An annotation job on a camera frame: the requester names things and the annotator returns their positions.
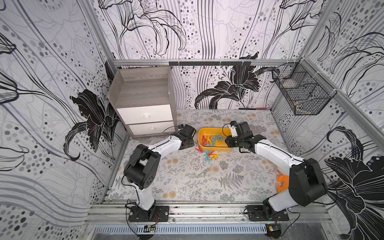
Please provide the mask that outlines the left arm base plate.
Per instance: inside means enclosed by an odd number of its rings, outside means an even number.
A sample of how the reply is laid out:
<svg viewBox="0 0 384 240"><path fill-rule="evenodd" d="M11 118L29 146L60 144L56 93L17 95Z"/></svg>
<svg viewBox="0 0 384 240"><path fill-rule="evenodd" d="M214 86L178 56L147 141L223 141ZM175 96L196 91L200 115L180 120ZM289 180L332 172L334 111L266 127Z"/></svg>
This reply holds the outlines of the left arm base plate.
<svg viewBox="0 0 384 240"><path fill-rule="evenodd" d="M169 220L169 206L154 206L147 211L140 207L133 206L130 210L128 214L128 220L130 222L164 223Z"/></svg>

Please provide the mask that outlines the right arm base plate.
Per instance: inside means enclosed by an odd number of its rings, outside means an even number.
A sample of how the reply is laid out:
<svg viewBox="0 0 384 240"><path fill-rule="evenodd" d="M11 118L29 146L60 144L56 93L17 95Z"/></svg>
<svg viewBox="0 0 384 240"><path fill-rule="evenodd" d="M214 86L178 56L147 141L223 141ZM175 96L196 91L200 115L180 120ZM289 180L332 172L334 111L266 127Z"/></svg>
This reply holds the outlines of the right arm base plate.
<svg viewBox="0 0 384 240"><path fill-rule="evenodd" d="M282 210L276 212L270 210L269 208L263 205L247 205L246 209L243 211L243 214L247 215L251 222L259 221L288 221L289 216L287 211Z"/></svg>

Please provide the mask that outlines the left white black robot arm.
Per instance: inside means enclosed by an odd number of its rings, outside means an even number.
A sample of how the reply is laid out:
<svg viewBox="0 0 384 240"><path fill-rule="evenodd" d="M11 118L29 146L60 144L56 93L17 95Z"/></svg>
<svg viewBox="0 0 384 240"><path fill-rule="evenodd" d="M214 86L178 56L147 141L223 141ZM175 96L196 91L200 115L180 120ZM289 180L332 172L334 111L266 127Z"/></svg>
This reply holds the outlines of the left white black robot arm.
<svg viewBox="0 0 384 240"><path fill-rule="evenodd" d="M179 130L156 144L145 146L139 144L125 166L123 176L137 193L137 206L140 210L149 211L155 206L151 184L154 181L160 160L167 155L195 146L196 129L190 125L180 125Z"/></svg>

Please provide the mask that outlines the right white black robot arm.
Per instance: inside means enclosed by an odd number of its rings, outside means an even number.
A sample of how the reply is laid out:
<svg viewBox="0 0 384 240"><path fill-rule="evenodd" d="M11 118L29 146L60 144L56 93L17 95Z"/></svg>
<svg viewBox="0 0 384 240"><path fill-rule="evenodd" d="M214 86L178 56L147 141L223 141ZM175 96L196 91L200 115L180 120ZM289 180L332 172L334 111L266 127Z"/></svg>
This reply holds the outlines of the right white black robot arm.
<svg viewBox="0 0 384 240"><path fill-rule="evenodd" d="M230 135L225 143L240 153L260 155L288 177L288 188L263 201L265 214L277 213L295 206L305 207L328 193L325 174L314 159L303 159L275 146L262 135L254 135L247 122L229 123Z"/></svg>

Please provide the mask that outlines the yellow plastic storage box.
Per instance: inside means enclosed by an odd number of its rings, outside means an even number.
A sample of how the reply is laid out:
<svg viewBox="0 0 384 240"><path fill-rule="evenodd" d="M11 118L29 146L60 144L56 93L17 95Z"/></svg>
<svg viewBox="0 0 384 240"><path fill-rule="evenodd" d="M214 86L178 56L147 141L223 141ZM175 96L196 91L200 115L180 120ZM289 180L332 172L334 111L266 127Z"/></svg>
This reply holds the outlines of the yellow plastic storage box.
<svg viewBox="0 0 384 240"><path fill-rule="evenodd" d="M199 130L199 146L203 151L229 152L225 140L231 137L231 130L228 128L202 128Z"/></svg>

